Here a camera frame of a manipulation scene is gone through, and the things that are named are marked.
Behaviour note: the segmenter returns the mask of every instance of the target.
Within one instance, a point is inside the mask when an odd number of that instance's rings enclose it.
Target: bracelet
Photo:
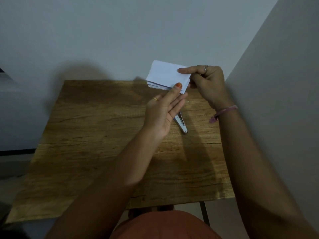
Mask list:
[[[211,119],[209,120],[209,123],[214,123],[218,120],[218,116],[220,116],[221,114],[227,112],[227,111],[231,111],[231,110],[235,110],[238,109],[238,107],[236,105],[230,106],[228,108],[225,108],[219,112],[217,112],[214,116],[211,117]]]

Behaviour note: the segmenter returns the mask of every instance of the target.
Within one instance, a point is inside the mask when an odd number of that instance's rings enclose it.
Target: stack of paper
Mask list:
[[[147,84],[152,88],[170,90],[176,83],[180,82],[183,85],[180,93],[184,94],[190,81],[190,74],[180,74],[177,69],[186,67],[154,60],[146,78]]]

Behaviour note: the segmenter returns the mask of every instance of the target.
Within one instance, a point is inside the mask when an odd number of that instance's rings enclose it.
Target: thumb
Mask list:
[[[205,78],[197,73],[193,73],[190,79],[193,80],[197,86],[201,86],[205,81]]]

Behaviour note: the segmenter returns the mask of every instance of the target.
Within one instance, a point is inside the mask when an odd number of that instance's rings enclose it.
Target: floor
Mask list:
[[[24,177],[12,177],[0,180],[0,202],[2,204],[12,204],[15,195],[22,188],[23,179]],[[249,239],[235,199],[206,201],[205,205],[211,228],[223,239]],[[175,205],[174,207],[176,210],[188,212],[203,220],[199,202]],[[124,211],[119,223],[127,218],[128,211]],[[42,239],[52,227],[54,221],[55,219],[25,222],[22,224],[22,228],[30,239]]]

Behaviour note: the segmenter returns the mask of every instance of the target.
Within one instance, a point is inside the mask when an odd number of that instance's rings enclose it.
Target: white wall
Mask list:
[[[119,80],[145,78],[154,59],[228,76],[276,1],[1,0],[0,67],[23,93],[0,94],[0,151],[36,147],[71,64]]]
[[[254,136],[319,231],[319,0],[279,0],[227,83]]]

